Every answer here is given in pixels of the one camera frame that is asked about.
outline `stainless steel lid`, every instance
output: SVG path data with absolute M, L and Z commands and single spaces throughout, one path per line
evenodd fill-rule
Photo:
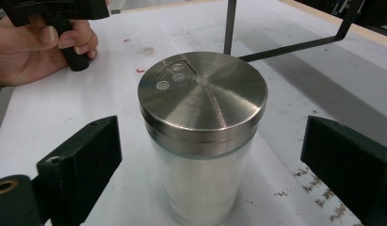
M 264 114 L 264 78 L 250 64 L 194 52 L 153 65 L 138 86 L 149 134 L 164 148 L 215 156 L 245 144 Z

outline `black tool handle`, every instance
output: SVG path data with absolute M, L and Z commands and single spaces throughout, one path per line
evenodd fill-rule
M 46 23 L 48 23 L 48 25 L 52 25 L 59 36 L 64 32 L 73 29 L 73 26 L 71 25 L 70 21 L 62 18 L 57 18 L 53 21 L 46 20 Z M 88 59 L 85 57 L 85 55 L 78 55 L 73 50 L 73 47 L 61 49 L 61 52 L 66 58 L 72 71 L 84 71 L 89 66 Z

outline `metal lid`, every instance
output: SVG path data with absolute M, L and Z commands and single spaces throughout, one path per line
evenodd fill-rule
M 250 64 L 217 53 L 194 52 L 153 65 L 138 86 L 149 134 L 181 154 L 230 152 L 254 135 L 264 114 L 264 78 Z

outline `brushed metal lid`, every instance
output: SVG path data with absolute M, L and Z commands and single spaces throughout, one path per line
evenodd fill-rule
M 153 65 L 137 94 L 147 130 L 161 146 L 215 156 L 251 139 L 265 111 L 267 88 L 243 60 L 194 52 Z

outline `black metal frame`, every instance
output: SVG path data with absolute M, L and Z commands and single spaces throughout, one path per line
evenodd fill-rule
M 343 22 L 340 25 L 339 30 L 337 31 L 337 34 L 332 37 L 319 39 L 319 40 L 310 40 L 299 44 L 293 44 L 284 46 L 281 48 L 273 49 L 264 51 L 261 53 L 241 56 L 240 59 L 251 62 L 254 60 L 264 59 L 268 57 L 275 57 L 283 54 L 292 53 L 298 50 L 308 49 L 312 47 L 316 47 L 319 45 L 329 44 L 335 41 L 343 40 L 346 37 L 346 34 L 351 27 L 351 25 L 354 23 L 355 19 L 357 18 L 357 15 L 361 9 L 361 5 L 363 4 L 364 0 L 353 0 L 351 3 L 349 10 L 346 13 L 346 16 L 343 19 Z M 228 12 L 226 17 L 226 31 L 225 31 L 225 44 L 223 53 L 226 55 L 231 54 L 232 50 L 232 39 L 234 35 L 234 16 L 236 13 L 236 2 L 237 0 L 229 0 L 228 1 Z

